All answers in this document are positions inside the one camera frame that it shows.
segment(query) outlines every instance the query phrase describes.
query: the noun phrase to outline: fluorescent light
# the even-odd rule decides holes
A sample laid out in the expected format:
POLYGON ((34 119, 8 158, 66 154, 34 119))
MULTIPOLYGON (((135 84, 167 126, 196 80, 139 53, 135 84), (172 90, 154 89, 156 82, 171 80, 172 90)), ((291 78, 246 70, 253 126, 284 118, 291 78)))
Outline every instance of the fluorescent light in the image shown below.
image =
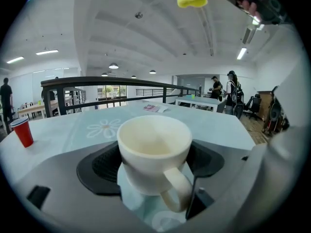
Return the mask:
POLYGON ((239 54, 239 56, 238 56, 238 60, 242 59, 242 57, 243 57, 243 55, 245 54, 245 52, 246 52, 246 48, 242 48, 242 49, 241 49, 241 52, 240 52, 240 54, 239 54))
POLYGON ((19 60, 22 60, 22 59, 24 59, 24 57, 18 57, 18 58, 16 58, 16 59, 9 60, 7 63, 8 63, 8 64, 11 64, 11 63, 13 63, 13 62, 15 62, 15 61, 19 61, 19 60))
POLYGON ((53 52, 58 52, 58 50, 51 50, 51 51, 44 51, 44 52, 37 52, 36 55, 42 55, 46 53, 53 53, 53 52))

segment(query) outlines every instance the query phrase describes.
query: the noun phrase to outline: red cup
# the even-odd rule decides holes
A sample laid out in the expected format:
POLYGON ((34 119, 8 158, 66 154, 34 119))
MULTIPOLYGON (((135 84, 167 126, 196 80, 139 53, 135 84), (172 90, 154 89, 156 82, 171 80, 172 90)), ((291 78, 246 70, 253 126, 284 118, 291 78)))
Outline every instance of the red cup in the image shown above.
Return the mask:
POLYGON ((11 123, 12 129, 15 131, 25 148, 34 143, 28 121, 29 118, 25 116, 11 123))

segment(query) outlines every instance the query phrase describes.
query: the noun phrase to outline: air vent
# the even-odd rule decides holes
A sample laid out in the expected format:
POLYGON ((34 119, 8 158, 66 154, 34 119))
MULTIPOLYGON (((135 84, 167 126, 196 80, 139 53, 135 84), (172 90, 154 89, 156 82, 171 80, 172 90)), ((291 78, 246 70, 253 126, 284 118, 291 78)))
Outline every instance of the air vent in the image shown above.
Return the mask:
POLYGON ((245 32, 242 42, 244 44, 249 44, 251 40, 253 39, 255 32, 256 32, 256 28, 254 27, 254 25, 248 26, 246 28, 246 32, 245 32))

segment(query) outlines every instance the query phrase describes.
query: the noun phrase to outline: cap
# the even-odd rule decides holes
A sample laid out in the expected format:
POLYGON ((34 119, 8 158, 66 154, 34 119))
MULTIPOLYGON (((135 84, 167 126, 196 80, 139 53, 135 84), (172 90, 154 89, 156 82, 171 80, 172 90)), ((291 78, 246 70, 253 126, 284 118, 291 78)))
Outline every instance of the cap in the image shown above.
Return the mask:
POLYGON ((234 71, 229 71, 229 73, 227 74, 227 76, 229 75, 235 75, 235 72, 234 71))

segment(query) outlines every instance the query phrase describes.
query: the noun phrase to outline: wooden table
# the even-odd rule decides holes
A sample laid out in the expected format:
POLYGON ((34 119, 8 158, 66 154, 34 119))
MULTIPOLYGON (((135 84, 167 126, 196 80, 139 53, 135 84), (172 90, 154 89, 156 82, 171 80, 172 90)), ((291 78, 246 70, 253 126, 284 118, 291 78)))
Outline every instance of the wooden table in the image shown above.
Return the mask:
MULTIPOLYGON (((65 98, 65 103, 66 102, 70 102, 71 100, 72 100, 72 97, 65 98)), ((59 107, 58 107, 58 101, 57 100, 52 100, 51 101, 51 108, 52 108, 52 110, 55 110, 57 108, 58 114, 60 115, 59 107)), ((42 117, 45 118, 45 115, 44 115, 45 114, 44 103, 35 104, 33 106, 30 106, 30 107, 27 107, 25 109, 22 109, 22 110, 18 111, 18 117, 20 115, 25 115, 25 114, 39 112, 39 111, 41 111, 42 117)))
POLYGON ((203 106, 210 106, 213 107, 213 112, 217 112, 217 107, 220 102, 218 99, 211 99, 211 98, 203 98, 203 97, 180 97, 176 99, 176 105, 179 105, 179 102, 189 103, 190 108, 193 104, 196 105, 203 105, 203 106))

